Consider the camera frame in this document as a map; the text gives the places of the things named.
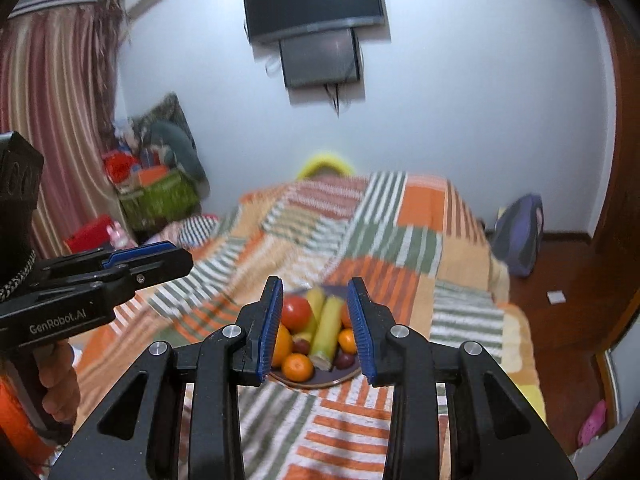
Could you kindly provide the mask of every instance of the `hand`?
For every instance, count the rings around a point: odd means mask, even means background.
[[[73,423],[78,414],[80,387],[73,362],[73,348],[67,341],[59,341],[53,353],[38,363],[40,382],[49,390],[42,407],[58,422]]]

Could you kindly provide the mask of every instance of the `orange sleeve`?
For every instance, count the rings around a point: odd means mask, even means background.
[[[0,428],[11,442],[18,454],[25,459],[33,469],[38,464],[44,464],[53,448],[44,444],[33,431],[29,419],[24,414],[20,402],[14,397],[11,387],[0,379]]]

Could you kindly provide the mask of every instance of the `backpack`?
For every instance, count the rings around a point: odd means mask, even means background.
[[[544,222],[542,197],[538,194],[517,199],[498,218],[491,250],[507,264],[509,274],[530,275],[540,251]]]

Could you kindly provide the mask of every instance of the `round tray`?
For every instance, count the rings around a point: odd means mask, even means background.
[[[347,299],[347,287],[343,285],[321,285],[322,290],[327,296],[338,296],[340,298]],[[288,292],[288,294],[295,294],[296,296],[304,296],[308,288],[301,288],[299,290],[294,290],[292,292]],[[295,383],[294,381],[289,381],[282,371],[280,370],[272,370],[270,375],[275,379],[279,380],[281,383],[290,386],[291,388],[300,388],[302,390],[313,390],[316,388],[329,388],[331,386],[335,386],[336,384],[343,383],[345,381],[349,381],[354,377],[357,377],[360,374],[360,361],[358,356],[356,355],[356,361],[349,368],[345,368],[344,370],[338,370],[337,368],[332,368],[330,372],[323,372],[322,370],[318,370],[315,368],[314,376],[311,377],[308,381],[303,383]]]

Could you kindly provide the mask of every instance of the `striped blanket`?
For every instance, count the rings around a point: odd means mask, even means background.
[[[152,341],[202,340],[256,301],[269,275],[280,276],[285,290],[362,276],[397,322],[441,344],[481,342],[543,415],[527,320],[508,304],[504,266],[447,180],[400,172],[324,176],[248,194],[225,217],[191,219],[164,235],[206,241],[192,249],[188,276],[139,292],[94,332],[79,367],[79,423]],[[444,386],[437,392],[447,479]],[[274,381],[240,388],[247,478],[380,478],[392,395],[363,376],[324,390]],[[184,432],[189,406],[188,392]]]

